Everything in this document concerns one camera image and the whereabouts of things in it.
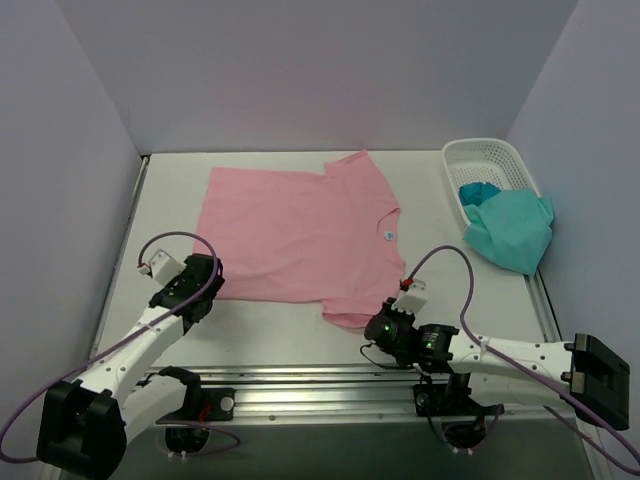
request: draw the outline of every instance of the plastic laundry basket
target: plastic laundry basket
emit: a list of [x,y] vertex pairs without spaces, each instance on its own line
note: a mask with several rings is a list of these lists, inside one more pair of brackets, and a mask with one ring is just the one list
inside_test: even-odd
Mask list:
[[445,188],[462,234],[469,228],[458,190],[473,182],[490,182],[501,190],[531,188],[540,196],[518,151],[495,138],[469,138],[447,143],[442,149]]

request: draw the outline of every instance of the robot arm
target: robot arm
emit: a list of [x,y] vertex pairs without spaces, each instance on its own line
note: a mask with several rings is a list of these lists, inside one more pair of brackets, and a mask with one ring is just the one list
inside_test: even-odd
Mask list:
[[[479,346],[450,325],[414,328],[415,314],[426,303],[425,292],[418,280],[403,285],[399,298],[389,298],[365,329],[365,338],[392,355],[399,366],[426,375],[450,374],[450,383],[464,387],[450,391],[480,406],[569,407],[556,392],[487,350],[493,347],[554,382],[614,429],[629,428],[629,365],[597,338],[577,334],[574,342],[528,343],[477,335]],[[576,415],[593,423],[581,410],[576,409]]]
[[37,446],[40,460],[86,478],[108,478],[127,443],[157,420],[169,413],[177,418],[197,417],[202,407],[198,375],[167,367],[141,388],[136,389],[136,384],[169,346],[211,310],[224,283],[221,263],[201,297],[154,324],[198,292],[211,277],[213,266],[208,255],[191,255],[182,264],[158,250],[149,265],[141,268],[142,274],[164,287],[126,336],[146,331],[74,381],[61,381],[47,391]]

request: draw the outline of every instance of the folded clothing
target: folded clothing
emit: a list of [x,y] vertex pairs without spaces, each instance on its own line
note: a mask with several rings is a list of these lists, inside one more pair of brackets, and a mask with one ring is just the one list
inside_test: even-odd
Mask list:
[[198,234],[224,263],[218,298],[322,302],[328,321],[364,327],[397,294],[400,206],[387,179],[367,152],[325,170],[212,169]]
[[482,205],[483,202],[500,193],[500,189],[493,183],[474,182],[463,185],[458,189],[458,197],[463,207],[467,205]]
[[553,205],[533,190],[503,190],[464,207],[471,225],[464,240],[496,265],[535,275],[551,242]]

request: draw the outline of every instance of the pink cloth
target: pink cloth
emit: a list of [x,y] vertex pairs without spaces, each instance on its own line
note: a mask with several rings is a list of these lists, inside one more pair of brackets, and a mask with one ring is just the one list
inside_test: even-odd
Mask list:
[[367,152],[325,169],[211,170],[198,234],[224,264],[218,298],[321,301],[327,320],[356,328],[397,294],[400,206],[386,178]]

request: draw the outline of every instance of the turquoise fabric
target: turquoise fabric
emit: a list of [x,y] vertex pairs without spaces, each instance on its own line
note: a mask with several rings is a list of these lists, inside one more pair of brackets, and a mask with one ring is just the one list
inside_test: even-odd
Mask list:
[[460,197],[460,203],[462,203],[463,207],[467,205],[481,205],[498,193],[500,193],[500,189],[493,183],[469,183],[458,189],[458,197]]
[[504,190],[481,205],[464,207],[471,222],[464,240],[509,270],[535,275],[551,242],[553,205],[533,190]]

